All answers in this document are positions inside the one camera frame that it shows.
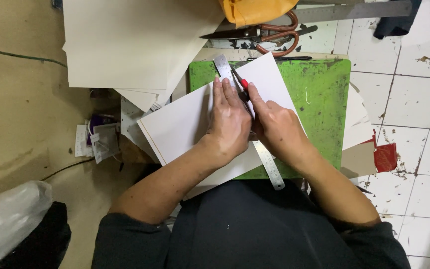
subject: orange fabric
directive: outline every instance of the orange fabric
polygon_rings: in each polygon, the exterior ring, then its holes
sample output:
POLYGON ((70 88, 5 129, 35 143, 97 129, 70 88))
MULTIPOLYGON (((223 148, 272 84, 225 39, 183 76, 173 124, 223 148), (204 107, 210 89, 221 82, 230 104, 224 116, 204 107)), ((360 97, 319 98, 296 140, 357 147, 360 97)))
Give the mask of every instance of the orange fabric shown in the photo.
POLYGON ((226 18, 236 27, 265 23, 281 17, 299 0, 218 0, 226 18))

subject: black shirt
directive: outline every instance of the black shirt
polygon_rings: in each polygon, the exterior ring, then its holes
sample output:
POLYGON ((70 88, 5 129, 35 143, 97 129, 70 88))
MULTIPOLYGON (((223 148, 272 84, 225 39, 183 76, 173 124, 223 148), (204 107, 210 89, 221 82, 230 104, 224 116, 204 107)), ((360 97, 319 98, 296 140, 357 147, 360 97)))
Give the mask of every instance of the black shirt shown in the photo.
POLYGON ((232 180, 181 203, 172 233, 111 213, 93 268, 374 268, 409 262, 387 222, 342 233, 292 182, 232 180))

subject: left hand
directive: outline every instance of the left hand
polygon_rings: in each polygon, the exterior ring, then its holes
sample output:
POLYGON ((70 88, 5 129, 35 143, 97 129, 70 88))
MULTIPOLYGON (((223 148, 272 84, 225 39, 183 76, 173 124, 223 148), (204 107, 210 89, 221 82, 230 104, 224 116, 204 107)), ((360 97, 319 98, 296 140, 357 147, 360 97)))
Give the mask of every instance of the left hand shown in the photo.
POLYGON ((215 77, 213 83, 213 108, 207 134, 199 144, 215 153, 219 167, 230 163, 248 149, 248 136, 252 118, 235 87, 228 78, 220 82, 215 77))

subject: green cutting mat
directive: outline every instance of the green cutting mat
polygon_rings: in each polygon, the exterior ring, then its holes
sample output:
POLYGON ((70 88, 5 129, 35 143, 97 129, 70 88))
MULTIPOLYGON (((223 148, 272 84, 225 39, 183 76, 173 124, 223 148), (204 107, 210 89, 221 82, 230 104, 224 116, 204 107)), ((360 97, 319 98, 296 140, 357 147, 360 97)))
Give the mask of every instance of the green cutting mat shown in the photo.
MULTIPOLYGON (((237 68, 247 62, 230 64, 237 68)), ((347 59, 333 59, 277 61, 277 64, 308 138, 318 151, 339 169, 351 62, 347 59)), ((191 63, 190 91, 210 83, 215 74, 218 72, 213 62, 191 63)), ((275 163, 284 179, 300 177, 278 159, 275 159, 275 163)), ((267 178, 265 169, 259 166, 235 179, 267 178)))

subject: black cable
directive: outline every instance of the black cable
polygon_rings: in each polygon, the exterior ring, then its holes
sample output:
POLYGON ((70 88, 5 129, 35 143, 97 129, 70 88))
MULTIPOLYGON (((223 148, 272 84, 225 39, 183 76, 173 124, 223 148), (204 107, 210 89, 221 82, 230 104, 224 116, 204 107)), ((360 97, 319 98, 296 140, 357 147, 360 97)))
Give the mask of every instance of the black cable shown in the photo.
POLYGON ((71 168, 71 167, 76 166, 76 165, 79 165, 79 164, 88 163, 88 162, 91 162, 91 161, 93 161, 93 160, 95 160, 95 158, 94 158, 94 157, 93 157, 93 158, 91 158, 91 159, 87 159, 87 160, 84 160, 84 161, 81 161, 81 162, 78 162, 78 163, 75 163, 75 164, 71 164, 71 165, 69 165, 69 166, 66 166, 66 167, 64 167, 64 168, 62 168, 62 169, 60 169, 60 170, 57 170, 56 172, 52 173, 51 175, 46 176, 46 177, 45 177, 45 178, 43 178, 41 181, 45 181, 46 179, 48 179, 48 178, 52 177, 53 175, 55 175, 55 174, 57 174, 57 173, 59 173, 59 172, 62 172, 62 171, 64 171, 64 170, 68 169, 68 168, 71 168))
POLYGON ((32 57, 32 56, 25 56, 25 55, 20 55, 20 54, 14 54, 14 53, 9 53, 9 52, 4 52, 4 51, 0 51, 0 54, 3 55, 8 55, 8 56, 13 56, 13 57, 18 57, 18 58, 24 58, 24 59, 32 59, 32 60, 39 60, 39 61, 46 61, 46 62, 52 62, 52 63, 56 63, 58 65, 61 65, 65 68, 67 68, 67 65, 58 62, 56 60, 52 60, 52 59, 46 59, 46 58, 39 58, 39 57, 32 57))

